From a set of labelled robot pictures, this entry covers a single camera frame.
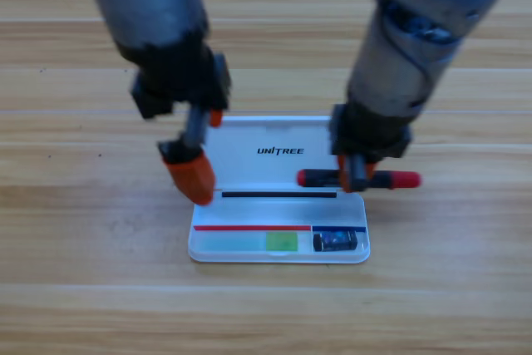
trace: sticky note pad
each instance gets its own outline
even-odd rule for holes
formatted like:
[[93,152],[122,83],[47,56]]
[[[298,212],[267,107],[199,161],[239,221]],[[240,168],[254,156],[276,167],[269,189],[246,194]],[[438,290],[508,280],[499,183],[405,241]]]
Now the sticky note pad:
[[297,251],[298,234],[296,232],[268,232],[267,251]]

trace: marker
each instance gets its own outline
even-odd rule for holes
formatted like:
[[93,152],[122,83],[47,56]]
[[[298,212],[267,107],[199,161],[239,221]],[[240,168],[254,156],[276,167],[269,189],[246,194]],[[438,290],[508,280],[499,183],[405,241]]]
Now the marker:
[[[300,170],[298,185],[302,187],[340,187],[339,170]],[[414,189],[421,185],[417,172],[377,170],[369,181],[374,189]]]

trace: black slot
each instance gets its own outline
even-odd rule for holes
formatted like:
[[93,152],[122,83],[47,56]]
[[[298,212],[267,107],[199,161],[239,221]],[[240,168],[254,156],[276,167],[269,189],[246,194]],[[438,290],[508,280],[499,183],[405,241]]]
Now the black slot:
[[285,191],[222,191],[222,197],[277,197],[277,198],[319,198],[336,199],[335,192],[285,192]]

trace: battery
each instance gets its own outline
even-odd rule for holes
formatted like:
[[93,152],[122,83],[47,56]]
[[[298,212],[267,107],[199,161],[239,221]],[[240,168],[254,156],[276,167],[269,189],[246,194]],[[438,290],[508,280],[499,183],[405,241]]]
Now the battery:
[[354,230],[339,230],[315,233],[314,251],[348,251],[357,248],[357,234]]

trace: white box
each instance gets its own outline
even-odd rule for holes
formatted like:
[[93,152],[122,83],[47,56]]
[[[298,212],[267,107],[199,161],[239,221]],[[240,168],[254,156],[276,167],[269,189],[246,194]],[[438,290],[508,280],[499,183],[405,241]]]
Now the white box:
[[[196,205],[190,257],[199,262],[357,264],[369,257],[362,197],[303,188],[301,169],[336,169],[327,116],[230,116],[209,129],[213,202]],[[357,247],[316,251],[315,234],[355,234]],[[338,233],[346,237],[347,233]]]

